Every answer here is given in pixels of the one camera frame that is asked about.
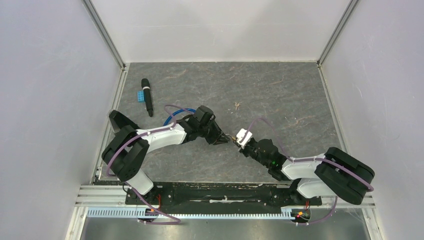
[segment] gray marble surface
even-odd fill
[[[137,101],[142,78],[150,81],[153,117]],[[165,104],[193,109],[205,105],[214,111],[221,129],[231,135],[265,116],[293,157],[314,156],[340,146],[312,62],[131,63],[118,110],[141,128],[150,129],[164,124],[168,117]],[[252,133],[257,140],[272,138],[277,144],[263,122]],[[202,138],[149,153],[142,169],[153,181],[276,182],[265,167],[244,157],[234,144],[208,145]]]

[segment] blue block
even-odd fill
[[[137,98],[138,98],[138,102],[139,103],[144,103],[145,102],[145,94],[143,93],[143,91],[138,91],[137,92]]]

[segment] microphone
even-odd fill
[[[153,117],[152,95],[150,94],[150,83],[147,78],[141,80],[141,87],[143,88],[144,102],[146,103],[148,115]]]

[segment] white panel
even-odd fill
[[[119,68],[79,0],[1,0],[0,33],[0,239],[64,239]]]
[[[352,155],[375,170],[389,240],[422,239],[424,1],[363,0],[324,63]]]
[[[349,0],[93,0],[126,62],[317,60]]]

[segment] robotic arm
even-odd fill
[[[109,120],[115,132],[115,137],[103,151],[101,157],[110,163],[116,152],[130,139],[140,136],[129,147],[124,149],[114,159],[110,169],[122,182],[127,182],[145,195],[153,188],[153,182],[141,170],[146,154],[169,145],[185,144],[197,137],[205,138],[207,143],[219,145],[228,143],[230,139],[215,122],[214,112],[206,106],[197,108],[193,115],[178,120],[175,126],[168,125],[152,129],[140,127],[122,113],[112,110]]]
[[[326,153],[317,156],[294,158],[279,153],[271,139],[256,141],[251,132],[246,132],[241,129],[236,135],[235,144],[239,152],[264,165],[276,180],[294,180],[291,188],[295,188],[306,199],[339,196],[354,205],[362,203],[368,186],[329,164],[330,161],[348,169],[366,183],[370,184],[374,178],[375,173],[369,166],[336,147],[330,147]]]

